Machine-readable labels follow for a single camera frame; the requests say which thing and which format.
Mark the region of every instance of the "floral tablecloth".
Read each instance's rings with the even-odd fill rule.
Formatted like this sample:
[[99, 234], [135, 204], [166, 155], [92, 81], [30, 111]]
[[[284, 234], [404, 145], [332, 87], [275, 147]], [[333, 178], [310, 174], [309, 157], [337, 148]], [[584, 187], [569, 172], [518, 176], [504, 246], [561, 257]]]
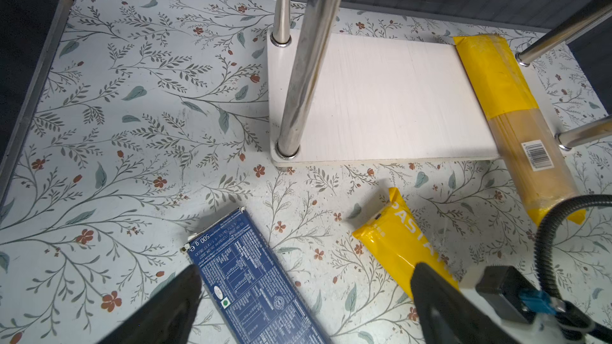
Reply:
[[[536, 228], [502, 161], [295, 167], [269, 158], [273, 0], [75, 0], [0, 211], [0, 341], [94, 342], [187, 265], [187, 236], [246, 206], [332, 340], [423, 342], [412, 301], [351, 232], [399, 187], [458, 276], [534, 279]], [[291, 6], [300, 27], [303, 5]], [[341, 9], [333, 32], [452, 43], [532, 32]], [[567, 127], [606, 115], [566, 46], [534, 63]], [[582, 192], [609, 192], [612, 143], [575, 149]], [[612, 218], [563, 226], [557, 279], [612, 325]], [[233, 342], [209, 296], [190, 341]]]

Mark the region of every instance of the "black cable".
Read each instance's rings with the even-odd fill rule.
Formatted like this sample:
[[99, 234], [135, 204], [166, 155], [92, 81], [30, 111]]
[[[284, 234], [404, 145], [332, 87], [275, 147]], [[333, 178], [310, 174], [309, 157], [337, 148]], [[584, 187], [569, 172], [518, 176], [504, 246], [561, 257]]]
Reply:
[[[557, 287], [555, 269], [553, 267], [553, 241], [555, 241], [557, 229], [571, 213], [594, 206], [612, 207], [612, 195], [580, 195], [578, 197], [564, 200], [563, 202], [558, 203], [546, 214], [537, 229], [537, 235], [535, 237], [536, 244], [534, 248], [535, 272], [540, 282], [542, 291], [545, 291], [550, 296], [563, 300], [561, 293], [559, 292], [559, 288]], [[571, 325], [572, 321], [574, 320], [573, 317], [576, 319], [588, 318], [575, 306], [571, 305], [571, 307], [573, 308], [572, 315], [562, 313], [557, 315], [557, 320], [559, 321], [560, 325]], [[568, 329], [562, 329], [562, 331], [566, 339], [577, 340], [582, 338], [582, 333], [579, 331], [569, 331]], [[595, 323], [595, 328], [589, 332], [589, 334], [598, 338], [599, 340], [612, 344], [612, 330], [598, 323]]]

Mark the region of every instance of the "barcode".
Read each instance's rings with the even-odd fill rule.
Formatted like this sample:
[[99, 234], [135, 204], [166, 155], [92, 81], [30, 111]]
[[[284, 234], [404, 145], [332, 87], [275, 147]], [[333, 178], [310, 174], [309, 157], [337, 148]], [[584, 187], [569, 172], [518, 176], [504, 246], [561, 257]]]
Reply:
[[522, 145], [534, 172], [555, 167], [546, 152], [546, 148], [544, 148], [544, 144], [540, 140], [523, 142]]

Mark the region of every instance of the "blue pasta box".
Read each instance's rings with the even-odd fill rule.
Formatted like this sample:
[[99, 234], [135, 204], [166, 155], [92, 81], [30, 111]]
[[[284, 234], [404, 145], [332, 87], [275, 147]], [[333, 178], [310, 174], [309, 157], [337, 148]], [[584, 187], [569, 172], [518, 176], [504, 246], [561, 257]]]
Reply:
[[245, 208], [185, 245], [240, 344], [323, 344], [319, 328]]

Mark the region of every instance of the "spaghetti package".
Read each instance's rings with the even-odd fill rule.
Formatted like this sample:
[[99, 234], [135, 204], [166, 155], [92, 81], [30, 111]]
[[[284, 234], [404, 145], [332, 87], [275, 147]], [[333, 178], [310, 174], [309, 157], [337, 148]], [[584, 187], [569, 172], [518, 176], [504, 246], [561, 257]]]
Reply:
[[[457, 52], [529, 217], [579, 195], [569, 168], [510, 47], [496, 34], [455, 37]], [[585, 220], [585, 210], [568, 217]]]
[[389, 189], [390, 205], [383, 208], [353, 236], [360, 240], [397, 284], [412, 298], [410, 279], [417, 263], [429, 264], [457, 288], [440, 254], [424, 237], [397, 187]]

